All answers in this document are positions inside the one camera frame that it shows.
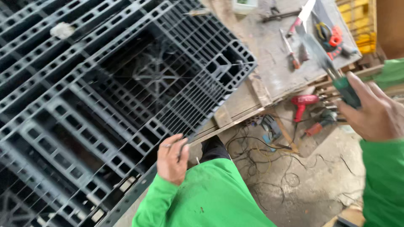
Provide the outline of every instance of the red power tool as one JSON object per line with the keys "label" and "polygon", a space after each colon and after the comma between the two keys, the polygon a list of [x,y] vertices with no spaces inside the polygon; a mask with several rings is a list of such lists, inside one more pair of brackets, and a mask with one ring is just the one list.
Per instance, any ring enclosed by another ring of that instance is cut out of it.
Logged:
{"label": "red power tool", "polygon": [[294,121],[300,122],[302,120],[302,116],[304,110],[306,109],[306,105],[308,104],[315,104],[319,101],[317,95],[297,95],[292,98],[292,103],[297,105],[297,111]]}

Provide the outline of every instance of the green shirt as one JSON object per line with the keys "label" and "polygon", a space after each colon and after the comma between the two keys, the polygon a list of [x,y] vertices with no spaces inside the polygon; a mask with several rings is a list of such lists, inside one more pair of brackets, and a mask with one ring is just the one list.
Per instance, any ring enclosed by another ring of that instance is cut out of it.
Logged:
{"label": "green shirt", "polygon": [[[404,140],[360,144],[366,167],[365,227],[404,226]],[[179,187],[157,175],[132,226],[275,225],[256,204],[234,163],[220,158],[189,169]]]}

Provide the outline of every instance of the concrete floor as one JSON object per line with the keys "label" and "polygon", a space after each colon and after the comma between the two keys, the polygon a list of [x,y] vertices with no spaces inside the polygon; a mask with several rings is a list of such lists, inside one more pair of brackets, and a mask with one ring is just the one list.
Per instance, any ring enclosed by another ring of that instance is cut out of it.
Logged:
{"label": "concrete floor", "polygon": [[[219,134],[219,137],[226,143],[239,127],[241,126],[230,128]],[[260,139],[264,134],[261,127],[250,126],[245,131],[248,131],[249,136]],[[251,164],[248,160],[238,161],[245,156],[234,158],[233,161],[261,210],[277,226],[320,227],[340,213],[343,206],[349,205],[362,195],[365,170],[359,140],[357,134],[337,128],[308,158],[299,158],[295,155],[308,168],[304,168],[296,159],[290,163],[290,156],[283,156],[272,162],[270,168],[269,163],[257,164],[257,169],[261,173],[255,173],[255,168],[249,167]],[[267,149],[265,145],[253,139],[249,139],[249,147]],[[228,150],[232,157],[237,157],[237,153],[242,152],[238,142],[233,142]],[[269,154],[270,159],[274,160],[287,153],[278,151]],[[355,175],[348,170],[340,155]],[[195,164],[197,156],[199,158],[202,156],[201,145],[191,148],[189,164]],[[252,151],[251,157],[255,161],[268,161],[267,156],[256,151]],[[286,178],[292,186],[289,186],[285,179],[282,180],[289,165]],[[131,225],[131,219],[145,195],[146,192],[115,226]]]}

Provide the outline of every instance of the pallet grid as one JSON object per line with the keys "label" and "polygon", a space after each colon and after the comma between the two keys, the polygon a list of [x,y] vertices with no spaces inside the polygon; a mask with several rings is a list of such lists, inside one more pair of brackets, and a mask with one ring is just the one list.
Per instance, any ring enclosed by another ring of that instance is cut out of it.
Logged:
{"label": "pallet grid", "polygon": [[[196,0],[0,1],[0,226],[113,226],[256,67]],[[75,32],[50,35],[60,22]]]}

